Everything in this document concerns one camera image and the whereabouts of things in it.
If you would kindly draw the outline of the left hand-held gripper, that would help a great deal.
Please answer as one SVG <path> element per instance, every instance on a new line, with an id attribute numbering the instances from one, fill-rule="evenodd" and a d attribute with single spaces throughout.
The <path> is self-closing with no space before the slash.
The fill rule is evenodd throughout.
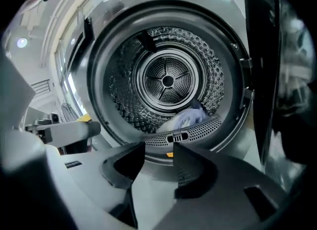
<path id="1" fill-rule="evenodd" d="M 64 147 L 67 154 L 85 153 L 88 140 L 101 132 L 99 122 L 74 121 L 37 127 L 41 140 L 19 129 L 34 91 L 4 51 L 0 51 L 0 167 L 6 174 L 47 167 L 43 143 Z"/>

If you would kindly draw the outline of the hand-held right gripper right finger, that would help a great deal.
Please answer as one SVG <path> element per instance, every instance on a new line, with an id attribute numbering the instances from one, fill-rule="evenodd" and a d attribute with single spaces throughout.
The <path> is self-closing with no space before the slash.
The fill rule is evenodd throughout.
<path id="1" fill-rule="evenodd" d="M 270 177 L 235 157 L 180 143 L 175 204 L 158 230 L 288 230 L 298 223 L 296 199 Z"/>

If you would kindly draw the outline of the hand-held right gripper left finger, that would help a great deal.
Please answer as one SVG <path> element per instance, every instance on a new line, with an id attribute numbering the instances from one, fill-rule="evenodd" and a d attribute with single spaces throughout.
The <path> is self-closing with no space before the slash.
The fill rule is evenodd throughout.
<path id="1" fill-rule="evenodd" d="M 138 228 L 132 184 L 145 162 L 143 142 L 68 155 L 47 145 L 46 153 L 54 186 L 77 230 Z"/>

